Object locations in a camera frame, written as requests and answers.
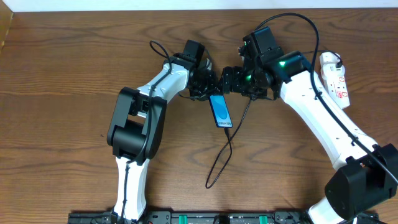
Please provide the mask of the blue Galaxy smartphone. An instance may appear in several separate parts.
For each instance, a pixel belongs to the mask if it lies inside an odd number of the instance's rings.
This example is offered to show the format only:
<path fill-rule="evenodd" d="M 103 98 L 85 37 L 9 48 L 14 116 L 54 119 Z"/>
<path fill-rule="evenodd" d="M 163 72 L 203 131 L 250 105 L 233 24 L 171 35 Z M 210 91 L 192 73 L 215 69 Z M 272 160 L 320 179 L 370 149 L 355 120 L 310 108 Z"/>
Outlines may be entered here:
<path fill-rule="evenodd" d="M 233 123 L 223 95 L 211 95 L 209 102 L 218 128 L 232 128 Z"/>

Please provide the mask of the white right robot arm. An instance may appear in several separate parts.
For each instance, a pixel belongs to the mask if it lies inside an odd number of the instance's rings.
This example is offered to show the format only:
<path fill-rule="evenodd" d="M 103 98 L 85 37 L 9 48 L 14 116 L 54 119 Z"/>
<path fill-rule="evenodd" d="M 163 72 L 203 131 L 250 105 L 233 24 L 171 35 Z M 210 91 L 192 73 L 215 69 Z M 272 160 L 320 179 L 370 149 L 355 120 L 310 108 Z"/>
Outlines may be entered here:
<path fill-rule="evenodd" d="M 264 27 L 243 38 L 239 54 L 242 66 L 223 69 L 223 93 L 266 99 L 272 91 L 304 120 L 335 170 L 324 198 L 308 209 L 310 222 L 351 221 L 395 196 L 397 149 L 380 146 L 348 118 L 301 52 L 284 53 Z"/>

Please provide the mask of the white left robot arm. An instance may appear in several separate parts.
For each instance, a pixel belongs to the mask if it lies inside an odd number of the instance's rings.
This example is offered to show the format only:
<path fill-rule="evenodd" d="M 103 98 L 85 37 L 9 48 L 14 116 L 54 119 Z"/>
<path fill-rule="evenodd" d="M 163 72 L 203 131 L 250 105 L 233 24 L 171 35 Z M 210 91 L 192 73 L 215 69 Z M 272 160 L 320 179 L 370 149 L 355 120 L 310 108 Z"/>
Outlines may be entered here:
<path fill-rule="evenodd" d="M 139 88 L 124 87 L 119 92 L 107 134 L 119 175 L 111 223 L 137 223 L 144 214 L 147 170 L 159 150 L 171 99 L 188 89 L 188 99 L 203 101 L 213 91 L 215 74 L 211 58 L 203 58 L 206 52 L 194 40 L 173 55 L 161 49 L 159 55 L 165 60 L 159 74 Z"/>

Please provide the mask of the white power strip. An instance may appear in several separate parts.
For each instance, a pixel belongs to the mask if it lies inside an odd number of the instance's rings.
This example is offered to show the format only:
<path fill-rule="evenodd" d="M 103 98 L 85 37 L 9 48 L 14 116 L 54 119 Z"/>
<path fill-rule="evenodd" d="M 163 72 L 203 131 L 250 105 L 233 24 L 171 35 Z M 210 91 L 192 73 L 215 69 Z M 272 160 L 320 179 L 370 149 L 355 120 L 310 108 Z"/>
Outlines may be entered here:
<path fill-rule="evenodd" d="M 323 68 L 321 73 L 325 90 L 330 97 L 341 109 L 347 108 L 350 102 L 346 87 L 345 71 L 342 68 L 337 68 L 333 71 Z"/>

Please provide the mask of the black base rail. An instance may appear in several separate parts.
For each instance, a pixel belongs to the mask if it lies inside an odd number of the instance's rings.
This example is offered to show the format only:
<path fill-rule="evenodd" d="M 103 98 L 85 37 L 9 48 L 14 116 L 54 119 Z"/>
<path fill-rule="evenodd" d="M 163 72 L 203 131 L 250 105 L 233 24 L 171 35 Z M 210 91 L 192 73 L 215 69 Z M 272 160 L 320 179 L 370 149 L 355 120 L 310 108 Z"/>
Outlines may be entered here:
<path fill-rule="evenodd" d="M 71 213 L 68 224 L 110 224 L 117 223 L 111 212 Z M 302 212 L 279 211 L 274 213 L 176 213 L 152 211 L 142 216 L 138 223 L 143 224 L 304 224 L 309 217 Z"/>

